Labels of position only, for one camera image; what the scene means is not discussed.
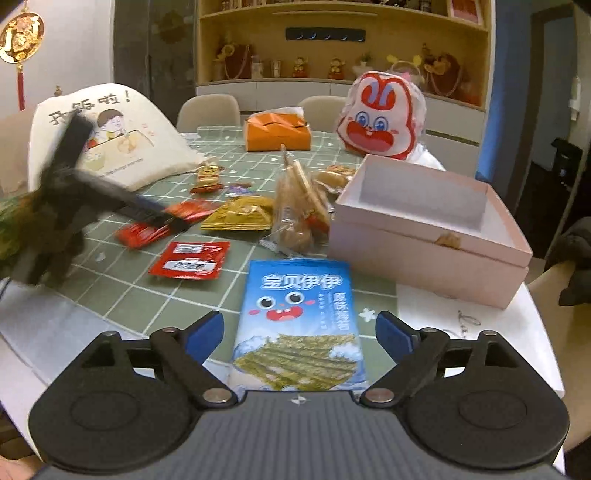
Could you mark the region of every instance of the gold ornament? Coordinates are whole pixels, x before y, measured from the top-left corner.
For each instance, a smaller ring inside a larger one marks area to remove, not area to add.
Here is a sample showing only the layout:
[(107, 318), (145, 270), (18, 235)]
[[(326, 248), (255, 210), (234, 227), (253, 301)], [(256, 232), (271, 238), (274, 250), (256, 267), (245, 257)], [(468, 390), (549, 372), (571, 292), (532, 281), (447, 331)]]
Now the gold ornament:
[(45, 23), (40, 15), (20, 13), (0, 33), (0, 58), (8, 63), (30, 59), (39, 49), (44, 34)]

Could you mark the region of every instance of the red tassel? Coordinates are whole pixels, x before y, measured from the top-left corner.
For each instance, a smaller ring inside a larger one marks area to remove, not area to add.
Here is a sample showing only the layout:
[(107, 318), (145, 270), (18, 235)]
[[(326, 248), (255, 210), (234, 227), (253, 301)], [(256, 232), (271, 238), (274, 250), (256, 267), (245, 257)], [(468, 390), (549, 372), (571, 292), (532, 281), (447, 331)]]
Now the red tassel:
[(22, 65), (17, 67), (17, 85), (18, 85), (18, 109), (25, 109), (25, 87), (22, 82)]

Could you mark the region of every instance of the table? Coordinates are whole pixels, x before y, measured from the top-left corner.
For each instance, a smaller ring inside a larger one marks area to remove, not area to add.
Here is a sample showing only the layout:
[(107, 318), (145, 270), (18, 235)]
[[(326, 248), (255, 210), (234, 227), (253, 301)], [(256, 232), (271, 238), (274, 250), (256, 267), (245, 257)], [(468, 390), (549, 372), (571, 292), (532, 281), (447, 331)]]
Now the table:
[[(261, 194), (274, 195), (282, 159), (278, 153), (246, 153), (241, 129), (201, 128), (186, 138), (191, 148), (218, 157), (218, 163), (226, 167), (222, 176), (225, 183), (251, 181)], [(361, 163), (361, 158), (341, 148), (333, 134), (324, 133), (315, 133), (312, 150), (297, 152), (296, 156), (310, 169), (336, 161), (347, 166)], [(140, 193), (168, 205), (181, 202), (190, 197), (193, 179), (194, 174), (169, 177)], [(223, 200), (223, 192), (212, 195), (211, 199)], [(0, 401), (25, 434), (26, 415), (43, 391), (43, 385), (49, 384), (104, 330), (120, 331), (123, 338), (144, 338), (164, 326), (184, 328), (209, 310), (220, 310), (225, 319), (225, 335), (206, 366), (224, 378), (238, 325), (248, 262), (280, 258), (258, 245), (264, 233), (208, 232), (198, 224), (175, 240), (230, 240), (232, 245), (220, 277), (215, 281), (153, 277), (147, 270), (172, 239), (164, 239), (140, 252), (128, 251), (113, 238), (126, 223), (127, 219), (110, 215), (90, 226), (85, 251), (76, 259), (69, 279), (57, 291), (11, 285), (0, 302), (0, 333), (7, 341), (0, 343), (0, 365), (14, 352), (30, 370), (28, 375), (34, 374), (27, 387), (22, 385), (26, 368), (19, 370), (21, 390), (17, 391), (9, 387), (16, 373), (0, 368)], [(475, 338), (483, 329), (497, 330), (559, 395), (564, 394), (550, 342), (525, 285), (506, 310), (498, 310), (444, 299), (356, 272), (351, 272), (351, 277), (353, 307), (358, 315), (370, 382), (394, 365), (375, 339), (375, 316), (381, 310), (389, 310), (414, 328), (435, 326), (455, 337)], [(15, 365), (14, 358), (7, 361)]]

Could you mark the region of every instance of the wooden bookshelf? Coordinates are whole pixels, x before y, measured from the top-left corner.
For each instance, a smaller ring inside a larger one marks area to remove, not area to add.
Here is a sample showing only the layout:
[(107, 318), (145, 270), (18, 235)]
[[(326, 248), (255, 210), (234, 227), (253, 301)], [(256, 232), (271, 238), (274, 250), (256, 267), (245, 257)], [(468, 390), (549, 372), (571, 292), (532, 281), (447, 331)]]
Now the wooden bookshelf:
[[(296, 57), (307, 58), (311, 81), (325, 80), (332, 58), (346, 62), (345, 81), (352, 82), (351, 67), (365, 52), (377, 70), (389, 67), (386, 56), (412, 60), (426, 43), (434, 55), (453, 55), (480, 92), (484, 107), (489, 85), (492, 42), (492, 0), (480, 0), (483, 25), (449, 18), (446, 0), (433, 0), (433, 12), (347, 1), (296, 1), (269, 3), (222, 11), (222, 0), (197, 2), (198, 85), (213, 80), (213, 60), (226, 34), (237, 44), (249, 44), (259, 58), (282, 61), (282, 76), (290, 77)], [(363, 28), (365, 42), (286, 40), (287, 27)]]

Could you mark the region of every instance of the seaweed snack package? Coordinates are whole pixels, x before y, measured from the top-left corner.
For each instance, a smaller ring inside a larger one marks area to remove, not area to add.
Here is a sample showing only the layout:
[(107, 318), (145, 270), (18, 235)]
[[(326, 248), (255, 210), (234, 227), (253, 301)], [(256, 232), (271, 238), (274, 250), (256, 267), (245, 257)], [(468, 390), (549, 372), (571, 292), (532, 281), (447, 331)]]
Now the seaweed snack package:
[(336, 132), (348, 150), (405, 160), (423, 132), (426, 113), (415, 84), (391, 73), (366, 72), (349, 90)]
[(182, 280), (213, 280), (218, 277), (229, 248), (230, 242), (171, 242), (150, 273)]
[(204, 230), (269, 230), (273, 224), (273, 199), (244, 196), (228, 200), (207, 221)]
[(239, 397), (367, 388), (346, 263), (250, 262), (228, 386)]
[[(218, 204), (207, 200), (185, 200), (166, 208), (168, 213), (183, 218), (190, 223), (197, 223), (216, 211)], [(146, 223), (133, 223), (119, 229), (115, 236), (117, 240), (127, 248), (143, 248), (156, 240), (170, 235), (167, 225), (160, 228), (149, 226)]]

